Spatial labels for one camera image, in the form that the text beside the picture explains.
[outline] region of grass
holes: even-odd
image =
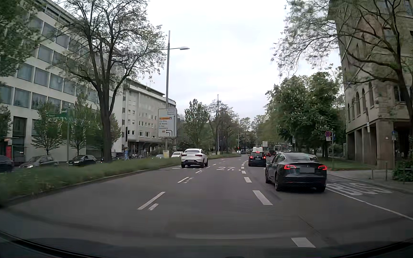
[[[359,163],[352,160],[342,159],[342,158],[334,158],[334,166],[332,158],[318,158],[318,161],[323,163],[328,167],[329,170],[369,170],[372,168],[371,165],[367,165],[364,163]]]
[[[209,156],[209,159],[238,157],[238,154]],[[101,179],[108,176],[135,172],[143,169],[157,169],[163,166],[179,165],[180,158],[143,158],[116,160],[111,163],[98,163],[85,167],[66,164],[57,167],[35,167],[16,169],[0,174],[0,203],[6,203],[17,196],[37,195],[52,189]]]

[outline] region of building facade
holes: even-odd
[[[52,1],[37,1],[42,6],[31,26],[40,29],[43,35],[56,32],[56,26],[69,19],[74,19],[64,9]],[[75,83],[62,76],[59,67],[52,62],[62,53],[69,51],[74,39],[67,35],[46,38],[40,43],[14,76],[0,78],[0,97],[11,112],[12,125],[5,140],[6,155],[15,162],[22,162],[32,156],[45,155],[42,148],[32,145],[33,121],[38,119],[37,108],[44,102],[50,102],[58,112],[72,108],[79,94],[87,95],[87,104],[96,110],[99,107],[97,92],[91,85]],[[170,106],[176,103],[169,100]],[[165,107],[164,94],[140,83],[127,80],[116,96],[113,113],[122,128],[122,137],[112,147],[112,153],[124,152],[131,148],[141,152],[162,143],[158,138],[158,109]],[[73,158],[77,151],[70,148],[66,157],[66,145],[51,151],[58,161]],[[86,147],[79,151],[81,155],[101,156],[101,151]]]
[[[396,17],[399,32],[404,38],[401,53],[404,58],[412,58],[413,0],[401,1],[400,3],[401,5],[396,9],[399,12]],[[385,0],[378,0],[376,4],[381,8],[382,13],[386,13]],[[339,10],[330,10],[330,13],[333,15],[337,11]],[[335,19],[339,31],[342,19],[331,17]],[[362,19],[352,22],[356,22],[356,25],[364,30],[370,28],[370,25]],[[391,36],[394,37],[394,35],[392,33],[388,35],[387,32],[389,31],[384,29],[383,36],[392,40]],[[358,36],[364,39],[364,33],[362,35],[359,33]],[[348,77],[367,78],[368,74],[352,65],[355,60],[348,56],[346,49],[363,59],[371,55],[371,49],[367,48],[364,40],[344,38],[344,42],[348,42],[348,44],[346,46],[339,44],[339,48],[342,71],[344,72],[347,158],[377,165],[379,168],[386,166],[393,168],[395,161],[408,156],[410,123],[404,98],[401,96],[398,86],[391,82],[371,81],[361,85],[348,84]],[[389,53],[386,54],[377,49],[372,50],[372,54],[383,55],[385,59],[387,58],[385,55],[389,55]],[[362,65],[364,70],[371,71],[371,65]],[[404,77],[408,85],[411,85],[411,75],[405,74]]]

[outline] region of dark hatchback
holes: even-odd
[[[264,155],[263,152],[260,152],[260,151],[251,152],[248,158],[248,167],[252,167],[252,166],[265,167],[265,164],[266,164],[266,156]]]
[[[68,165],[72,166],[86,166],[90,164],[95,164],[96,158],[92,155],[78,155],[72,160],[68,161]]]
[[[317,157],[299,152],[278,153],[265,169],[265,182],[275,184],[281,191],[288,186],[315,187],[318,192],[326,188],[327,167]]]

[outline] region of sidewalk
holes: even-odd
[[[374,179],[370,170],[351,170],[351,171],[328,171],[328,174],[351,179],[370,185],[376,185],[383,188],[413,194],[413,182],[398,182],[392,179],[393,171],[388,170],[388,180],[385,181],[385,170],[374,170]]]

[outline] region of sky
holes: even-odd
[[[282,36],[287,13],[284,0],[151,0],[147,11],[153,25],[163,25],[171,50],[168,97],[184,113],[189,101],[209,104],[217,98],[233,107],[240,118],[265,113],[265,93],[280,82],[273,43]],[[338,53],[329,62],[340,65]],[[152,81],[141,83],[165,93],[166,65]],[[302,61],[297,75],[315,73]]]

